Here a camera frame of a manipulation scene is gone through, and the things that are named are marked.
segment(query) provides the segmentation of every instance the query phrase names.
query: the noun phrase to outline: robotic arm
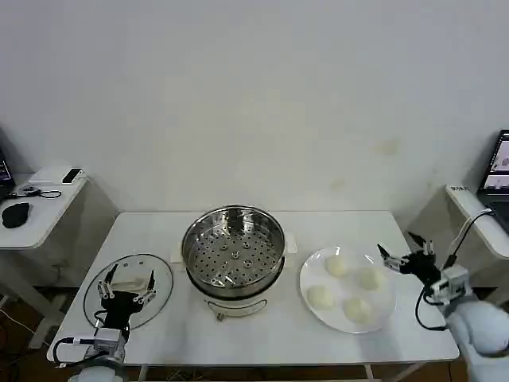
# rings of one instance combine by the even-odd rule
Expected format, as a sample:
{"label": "robotic arm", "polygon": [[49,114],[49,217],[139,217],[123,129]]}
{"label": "robotic arm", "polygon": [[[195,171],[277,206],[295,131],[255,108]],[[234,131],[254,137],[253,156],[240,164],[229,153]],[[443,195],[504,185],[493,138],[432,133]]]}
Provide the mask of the robotic arm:
{"label": "robotic arm", "polygon": [[424,284],[425,302],[449,307],[446,319],[448,327],[459,334],[457,341],[466,341],[481,356],[494,356],[508,350],[509,314],[488,302],[476,301],[465,268],[453,264],[439,269],[435,265],[433,242],[413,233],[409,235],[419,249],[401,258],[378,245],[384,265],[403,275],[417,276]]}
{"label": "robotic arm", "polygon": [[[129,340],[130,316],[136,314],[155,297],[155,278],[153,271],[146,290],[141,294],[124,290],[114,290],[111,286],[118,264],[107,272],[104,281],[99,281],[98,290],[101,298],[99,313],[106,313],[104,319],[98,318],[95,333],[90,338],[61,338],[53,347],[53,360],[59,367],[83,365],[85,369],[69,381],[100,381],[118,380],[116,372],[122,368],[125,356],[125,344]],[[73,363],[61,361],[57,349],[61,344],[89,345],[83,360]]]}

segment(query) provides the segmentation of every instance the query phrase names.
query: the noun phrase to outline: white plate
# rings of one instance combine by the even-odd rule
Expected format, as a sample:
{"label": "white plate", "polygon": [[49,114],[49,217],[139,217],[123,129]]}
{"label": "white plate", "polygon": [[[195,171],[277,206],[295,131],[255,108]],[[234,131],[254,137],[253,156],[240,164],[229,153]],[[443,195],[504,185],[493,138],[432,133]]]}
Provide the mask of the white plate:
{"label": "white plate", "polygon": [[[341,256],[348,273],[337,278],[325,269],[325,260],[330,256]],[[384,286],[375,291],[363,289],[359,285],[359,270],[364,267],[379,269],[386,277]],[[325,324],[348,333],[367,333],[380,329],[396,308],[396,296],[391,285],[389,270],[374,264],[372,258],[361,255],[345,247],[321,249],[313,253],[301,269],[301,293],[308,308]],[[329,310],[314,309],[308,302],[308,289],[314,285],[327,287],[336,297],[335,306]],[[363,298],[373,308],[373,318],[358,324],[346,318],[342,302],[348,298]]]}

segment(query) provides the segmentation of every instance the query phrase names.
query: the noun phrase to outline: white table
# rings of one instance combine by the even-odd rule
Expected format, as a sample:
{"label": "white table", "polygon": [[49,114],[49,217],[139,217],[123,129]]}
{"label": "white table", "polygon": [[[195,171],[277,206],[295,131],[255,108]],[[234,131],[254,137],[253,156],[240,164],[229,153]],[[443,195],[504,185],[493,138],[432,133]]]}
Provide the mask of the white table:
{"label": "white table", "polygon": [[[117,259],[151,253],[170,262],[178,253],[186,228],[198,213],[122,213],[67,312],[55,337],[91,336],[93,328],[83,312],[83,299],[95,275]],[[163,310],[133,330],[126,345],[126,364],[181,365],[309,365],[422,363],[459,356],[449,331],[430,332],[414,318],[422,284],[411,275],[393,274],[398,307],[386,327],[375,333],[341,333],[321,324],[301,300],[298,273],[316,250],[345,244],[379,259],[377,243],[406,255],[398,225],[388,212],[274,212],[274,217],[297,241],[293,267],[285,268],[261,312],[218,322],[183,271],[172,267],[173,293]],[[422,304],[428,325],[443,325],[436,307]],[[62,345],[65,361],[78,361],[86,346]],[[48,359],[52,360],[51,351]]]}
{"label": "white table", "polygon": [[[29,210],[29,219],[18,228],[5,228],[0,224],[0,250],[1,251],[21,251],[40,247],[48,238],[51,231],[55,228],[60,218],[64,215],[67,208],[74,201],[78,192],[86,183],[86,178],[75,181],[72,185],[36,185],[43,191],[58,190],[62,194],[55,199],[43,197],[30,197],[6,200],[0,204],[0,211],[17,203],[28,202],[31,204]],[[0,281],[13,291],[19,298],[26,301],[31,307],[45,316],[45,321],[41,323],[35,341],[30,347],[40,346],[44,332],[47,332],[50,325],[60,323],[64,314],[59,311],[59,306],[63,303],[62,298],[57,298],[52,303],[42,294],[38,293],[14,267],[8,256],[0,254]]]}

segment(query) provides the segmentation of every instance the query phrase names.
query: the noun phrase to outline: laptop screen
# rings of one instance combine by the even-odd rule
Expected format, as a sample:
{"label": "laptop screen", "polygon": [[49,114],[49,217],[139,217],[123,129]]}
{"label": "laptop screen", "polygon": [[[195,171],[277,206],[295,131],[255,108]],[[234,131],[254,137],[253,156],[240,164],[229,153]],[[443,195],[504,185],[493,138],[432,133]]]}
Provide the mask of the laptop screen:
{"label": "laptop screen", "polygon": [[509,131],[502,131],[481,189],[509,192]]}

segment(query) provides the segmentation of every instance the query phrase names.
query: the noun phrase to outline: wall stain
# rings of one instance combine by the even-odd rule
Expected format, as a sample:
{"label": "wall stain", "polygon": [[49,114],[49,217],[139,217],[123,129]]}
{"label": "wall stain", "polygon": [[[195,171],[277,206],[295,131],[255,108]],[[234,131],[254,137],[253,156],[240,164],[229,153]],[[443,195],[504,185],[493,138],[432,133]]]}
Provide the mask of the wall stain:
{"label": "wall stain", "polygon": [[344,179],[336,179],[330,185],[332,191],[341,191],[347,185]]}
{"label": "wall stain", "polygon": [[373,151],[380,155],[392,157],[399,152],[401,141],[399,138],[388,139],[375,145]]}

